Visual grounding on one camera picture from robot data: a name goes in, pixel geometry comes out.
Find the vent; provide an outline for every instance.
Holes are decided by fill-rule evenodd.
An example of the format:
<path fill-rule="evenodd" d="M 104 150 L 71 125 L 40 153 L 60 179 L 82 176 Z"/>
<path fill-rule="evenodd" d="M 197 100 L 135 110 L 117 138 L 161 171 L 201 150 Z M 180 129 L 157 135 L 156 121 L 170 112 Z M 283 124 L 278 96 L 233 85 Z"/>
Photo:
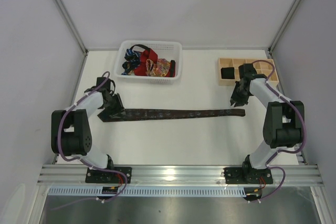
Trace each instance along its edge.
<path fill-rule="evenodd" d="M 52 186 L 48 195 L 112 196 L 102 186 Z M 242 187 L 143 187 L 127 186 L 120 196 L 128 197 L 245 197 Z"/>

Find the white laundry basket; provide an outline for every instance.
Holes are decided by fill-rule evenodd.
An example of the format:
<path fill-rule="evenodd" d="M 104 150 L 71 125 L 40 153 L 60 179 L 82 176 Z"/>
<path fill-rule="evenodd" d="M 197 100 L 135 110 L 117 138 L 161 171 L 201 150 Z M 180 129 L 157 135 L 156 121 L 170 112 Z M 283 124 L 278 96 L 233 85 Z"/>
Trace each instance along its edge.
<path fill-rule="evenodd" d="M 153 49 L 159 58 L 164 58 L 168 61 L 175 60 L 175 77 L 123 76 L 124 69 L 122 68 L 122 64 L 126 61 L 124 58 L 126 50 L 137 44 Z M 142 48 L 135 48 L 135 50 L 143 51 Z M 115 62 L 114 75 L 118 78 L 149 83 L 173 83 L 180 78 L 182 72 L 182 45 L 178 42 L 168 41 L 126 40 L 121 44 Z"/>

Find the metal corner post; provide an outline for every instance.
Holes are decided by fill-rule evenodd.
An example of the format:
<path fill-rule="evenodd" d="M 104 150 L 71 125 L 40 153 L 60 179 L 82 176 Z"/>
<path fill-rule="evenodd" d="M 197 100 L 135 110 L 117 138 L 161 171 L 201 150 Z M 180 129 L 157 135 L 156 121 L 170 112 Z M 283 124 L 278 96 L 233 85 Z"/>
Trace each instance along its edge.
<path fill-rule="evenodd" d="M 270 51 L 270 53 L 272 53 L 272 52 L 274 51 L 274 49 L 275 49 L 275 47 L 276 47 L 276 45 L 277 45 L 279 39 L 281 38 L 281 36 L 282 36 L 283 33 L 285 32 L 285 30 L 286 30 L 288 24 L 290 23 L 291 19 L 293 18 L 294 14 L 295 14 L 295 12 L 297 11 L 297 9 L 298 9 L 298 7 L 299 7 L 299 5 L 300 5 L 301 2 L 302 2 L 302 0 L 294 0 L 294 1 L 293 1 L 293 3 L 292 3 L 292 5 L 290 6 L 289 11 L 288 11 L 288 13 L 287 13 L 285 19 L 284 19 L 284 21 L 282 22 L 282 24 L 281 24 L 279 30 L 277 31 L 277 33 L 276 33 L 274 39 L 273 39 L 272 42 L 271 42 L 271 45 L 270 45 L 270 47 L 269 47 L 269 51 Z"/>
<path fill-rule="evenodd" d="M 63 17 L 67 27 L 69 28 L 70 32 L 74 36 L 78 46 L 80 47 L 81 51 L 83 52 L 84 55 L 87 54 L 87 49 L 75 27 L 75 24 L 73 20 L 71 19 L 67 9 L 65 8 L 65 5 L 62 0 L 53 0 L 54 3 L 56 4 L 57 9 L 59 10 L 61 16 Z"/>

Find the folded clothing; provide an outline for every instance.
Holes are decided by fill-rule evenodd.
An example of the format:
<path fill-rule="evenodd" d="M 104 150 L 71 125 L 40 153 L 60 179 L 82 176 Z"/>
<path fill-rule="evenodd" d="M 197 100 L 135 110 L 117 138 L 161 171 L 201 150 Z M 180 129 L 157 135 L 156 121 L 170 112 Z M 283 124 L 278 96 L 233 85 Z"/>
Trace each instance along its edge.
<path fill-rule="evenodd" d="M 134 47 L 145 49 L 143 52 L 134 51 Z M 134 45 L 126 50 L 125 60 L 122 67 L 124 73 L 129 75 L 134 72 L 136 76 L 150 77 L 175 77 L 175 61 L 159 59 L 153 49 L 145 45 Z"/>

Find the white wall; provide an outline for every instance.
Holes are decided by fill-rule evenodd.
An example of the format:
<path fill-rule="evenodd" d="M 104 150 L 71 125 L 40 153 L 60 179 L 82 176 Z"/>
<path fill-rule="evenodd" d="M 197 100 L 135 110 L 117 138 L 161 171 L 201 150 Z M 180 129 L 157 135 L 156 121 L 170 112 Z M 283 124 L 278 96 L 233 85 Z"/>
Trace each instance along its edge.
<path fill-rule="evenodd" d="M 303 0 L 274 58 L 286 95 L 304 102 L 310 164 L 318 164 L 336 206 L 336 3 Z"/>
<path fill-rule="evenodd" d="M 268 47 L 293 0 L 63 0 L 87 48 L 126 39 Z"/>
<path fill-rule="evenodd" d="M 50 117 L 70 104 L 83 55 L 52 0 L 0 0 L 0 212 L 26 184 L 20 221 L 45 162 Z"/>

